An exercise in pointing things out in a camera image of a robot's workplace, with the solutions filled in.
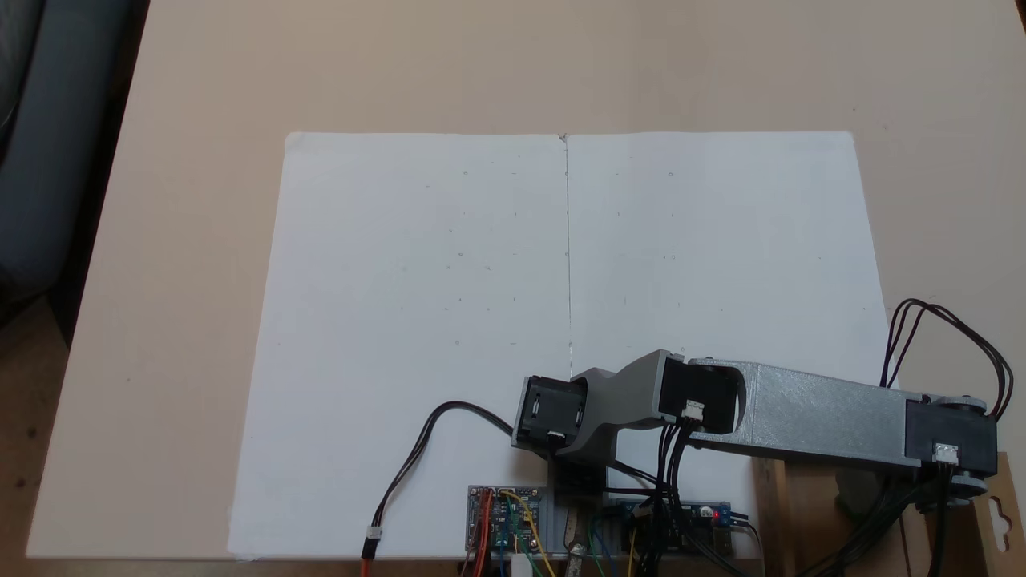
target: wooden block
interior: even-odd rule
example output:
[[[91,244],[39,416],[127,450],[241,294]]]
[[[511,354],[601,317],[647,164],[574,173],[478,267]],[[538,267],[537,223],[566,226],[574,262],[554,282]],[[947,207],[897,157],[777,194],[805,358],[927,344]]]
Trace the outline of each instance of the wooden block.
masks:
[[[1026,540],[1023,538],[1022,520],[1015,487],[1012,485],[1008,454],[998,454],[997,474],[987,479],[987,488],[989,491],[974,499],[972,505],[952,509],[948,513],[948,537],[941,566],[943,577],[1012,577],[1023,574],[1023,567],[1026,566]],[[1001,536],[1003,551],[998,547],[991,520],[992,500],[1004,523],[1009,525],[1008,531]],[[928,517],[926,526],[930,530],[930,544],[933,545],[936,528],[934,515]],[[924,556],[929,567],[929,551]]]
[[[752,459],[766,577],[794,575],[790,503],[784,461]]]

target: tabletop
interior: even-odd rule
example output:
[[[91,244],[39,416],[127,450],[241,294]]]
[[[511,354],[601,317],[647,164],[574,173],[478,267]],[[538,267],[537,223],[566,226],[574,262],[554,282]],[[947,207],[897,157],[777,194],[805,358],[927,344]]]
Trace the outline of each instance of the tabletop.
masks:
[[[850,130],[886,304],[941,302],[1016,368],[1024,63],[1013,0],[153,0],[28,553],[230,556],[293,131]],[[921,333],[905,387],[993,401],[983,355]]]

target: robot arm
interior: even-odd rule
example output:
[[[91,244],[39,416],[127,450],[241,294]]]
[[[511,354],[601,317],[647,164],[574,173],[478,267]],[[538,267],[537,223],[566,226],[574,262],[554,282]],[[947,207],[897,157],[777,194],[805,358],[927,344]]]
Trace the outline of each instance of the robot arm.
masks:
[[[690,418],[698,447],[915,476],[938,463],[982,494],[997,472],[997,428],[972,397],[921,394],[755,362],[657,350],[618,373],[568,382],[528,377],[513,446],[583,465],[611,465],[621,429]]]

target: white paper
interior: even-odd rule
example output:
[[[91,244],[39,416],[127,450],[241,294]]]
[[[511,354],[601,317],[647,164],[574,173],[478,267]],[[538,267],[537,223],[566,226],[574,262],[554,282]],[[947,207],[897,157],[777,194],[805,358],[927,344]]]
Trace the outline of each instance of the white paper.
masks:
[[[665,348],[879,378],[885,313],[850,134],[574,136],[568,149],[575,373]],[[658,439],[623,431],[619,456],[653,471]],[[680,486],[757,526],[747,457],[687,449]]]
[[[512,421],[569,371],[565,147],[555,134],[292,134],[228,549],[358,556],[435,406]],[[545,485],[539,457],[443,416],[380,556],[463,556],[467,486]]]
[[[359,555],[445,400],[511,421],[527,375],[659,348],[871,383],[885,337],[846,133],[293,134],[228,548]],[[619,458],[655,470],[657,438],[623,431]],[[379,556],[462,559],[468,485],[545,482],[449,413]],[[756,514],[746,458],[688,449],[680,483]]]

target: red wire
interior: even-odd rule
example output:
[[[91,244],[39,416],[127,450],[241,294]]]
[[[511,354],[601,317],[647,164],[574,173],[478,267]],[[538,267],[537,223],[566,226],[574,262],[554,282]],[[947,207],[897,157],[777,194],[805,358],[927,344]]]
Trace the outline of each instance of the red wire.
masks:
[[[477,560],[474,562],[474,577],[481,577],[481,571],[484,570],[484,555],[488,554],[488,530],[491,528],[491,491],[488,491],[486,498],[481,498],[481,506],[484,508],[481,516],[481,542]]]

